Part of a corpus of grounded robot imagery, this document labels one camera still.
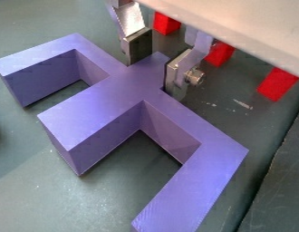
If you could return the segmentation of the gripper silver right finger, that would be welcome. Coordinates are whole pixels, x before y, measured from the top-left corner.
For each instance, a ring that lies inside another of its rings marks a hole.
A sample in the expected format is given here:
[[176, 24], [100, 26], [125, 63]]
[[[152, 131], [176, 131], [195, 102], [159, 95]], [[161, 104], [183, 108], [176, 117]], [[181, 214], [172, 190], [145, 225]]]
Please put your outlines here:
[[204, 72], [199, 66], [211, 51], [213, 37], [201, 30], [187, 27], [185, 43], [189, 48], [165, 65], [165, 92], [181, 101], [187, 95], [188, 86], [199, 86]]

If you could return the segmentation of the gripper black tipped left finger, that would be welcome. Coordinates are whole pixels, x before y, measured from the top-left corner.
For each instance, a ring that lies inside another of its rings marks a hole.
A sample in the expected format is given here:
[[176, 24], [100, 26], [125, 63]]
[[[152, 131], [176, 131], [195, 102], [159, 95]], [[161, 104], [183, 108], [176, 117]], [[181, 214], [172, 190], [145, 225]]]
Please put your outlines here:
[[131, 65], [152, 55], [152, 30], [145, 26], [137, 2], [133, 0], [105, 0], [105, 2], [112, 21], [117, 26], [127, 64]]

